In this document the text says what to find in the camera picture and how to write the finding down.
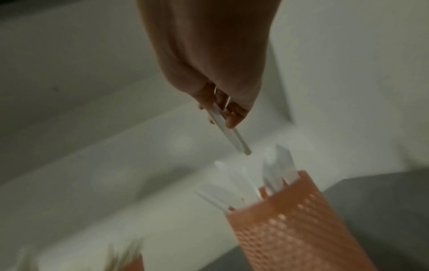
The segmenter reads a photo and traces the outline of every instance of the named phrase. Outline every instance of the gray surface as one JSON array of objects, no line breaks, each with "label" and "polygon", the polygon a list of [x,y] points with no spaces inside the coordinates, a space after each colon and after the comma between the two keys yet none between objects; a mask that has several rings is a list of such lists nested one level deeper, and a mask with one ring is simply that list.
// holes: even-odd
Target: gray surface
[{"label": "gray surface", "polygon": [[[429,170],[346,179],[325,192],[379,271],[429,270]],[[251,271],[237,247],[201,271]]]}]

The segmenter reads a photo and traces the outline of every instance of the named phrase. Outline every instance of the finger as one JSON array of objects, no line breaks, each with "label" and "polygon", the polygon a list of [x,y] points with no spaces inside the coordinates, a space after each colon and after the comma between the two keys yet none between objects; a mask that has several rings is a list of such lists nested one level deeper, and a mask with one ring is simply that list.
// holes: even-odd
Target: finger
[{"label": "finger", "polygon": [[215,89],[214,85],[206,83],[202,89],[197,92],[191,93],[190,95],[197,100],[197,102],[205,109],[210,109],[215,103]]},{"label": "finger", "polygon": [[216,94],[214,96],[216,99],[216,104],[221,110],[224,110],[227,106],[229,96],[219,88],[216,88]]},{"label": "finger", "polygon": [[209,119],[209,123],[210,123],[210,124],[215,124],[215,123],[213,122],[213,120],[210,118],[210,116],[208,116],[208,119]]},{"label": "finger", "polygon": [[227,106],[227,118],[225,120],[225,126],[229,129],[235,128],[240,124],[244,118],[249,114],[249,110],[242,108],[235,102],[229,103]]}]

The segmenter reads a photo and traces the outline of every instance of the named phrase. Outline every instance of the hand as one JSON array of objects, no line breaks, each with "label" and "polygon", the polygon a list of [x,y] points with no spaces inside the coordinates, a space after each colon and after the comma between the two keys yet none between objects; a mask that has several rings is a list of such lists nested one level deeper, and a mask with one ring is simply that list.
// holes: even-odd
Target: hand
[{"label": "hand", "polygon": [[203,108],[216,102],[227,114],[226,126],[236,127],[261,89],[269,29],[280,0],[137,3],[167,80]]}]

